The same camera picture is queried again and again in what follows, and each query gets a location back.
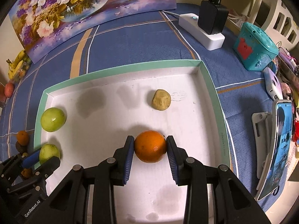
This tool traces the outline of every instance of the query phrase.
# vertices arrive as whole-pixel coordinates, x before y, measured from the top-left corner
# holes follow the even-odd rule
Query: phone screen
[[[291,103],[276,104],[276,141],[274,154],[259,200],[270,194],[279,185],[284,167],[288,160],[292,136],[292,117]]]

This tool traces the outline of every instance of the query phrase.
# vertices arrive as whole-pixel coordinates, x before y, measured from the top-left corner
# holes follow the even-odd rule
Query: screw
[[[114,157],[110,157],[107,159],[107,163],[115,163],[116,159]]]
[[[228,166],[226,166],[224,164],[220,165],[219,168],[220,168],[221,171],[224,171],[224,172],[228,170]]]
[[[187,163],[194,163],[194,161],[195,161],[195,160],[194,160],[193,157],[187,157],[187,158],[186,158],[186,162],[187,162]]]
[[[79,164],[76,164],[76,165],[73,166],[74,171],[78,171],[80,169],[81,169],[81,165],[79,165]]]

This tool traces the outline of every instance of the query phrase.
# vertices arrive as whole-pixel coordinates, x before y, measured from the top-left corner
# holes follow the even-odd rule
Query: potato
[[[4,88],[4,94],[7,98],[10,98],[13,95],[15,86],[12,83],[7,83]]]
[[[158,89],[152,98],[152,107],[156,110],[166,110],[170,106],[170,94],[163,89]]]

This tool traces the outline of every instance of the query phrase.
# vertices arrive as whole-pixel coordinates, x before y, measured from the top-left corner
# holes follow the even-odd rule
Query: green apple
[[[49,160],[51,157],[56,156],[60,159],[60,152],[57,146],[54,144],[44,144],[39,152],[39,162],[40,164],[45,163],[47,160]]]
[[[54,132],[60,129],[66,121],[66,115],[61,109],[48,108],[41,116],[40,123],[47,132]]]

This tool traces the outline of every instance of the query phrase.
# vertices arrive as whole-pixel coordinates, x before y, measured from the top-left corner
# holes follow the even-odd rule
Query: white tray
[[[171,95],[171,105],[165,111],[150,106],[157,89]],[[65,125],[52,133],[40,124],[42,113],[50,107],[67,114]],[[89,73],[44,91],[34,147],[54,143],[62,152],[60,167],[47,179],[47,193],[73,165],[96,166],[123,147],[128,135],[136,137],[145,130],[173,135],[179,147],[205,165],[231,166],[220,102],[204,63],[168,60],[131,64]],[[167,156],[148,164],[134,155],[128,183],[114,190],[118,223],[182,222],[187,187],[176,186]]]

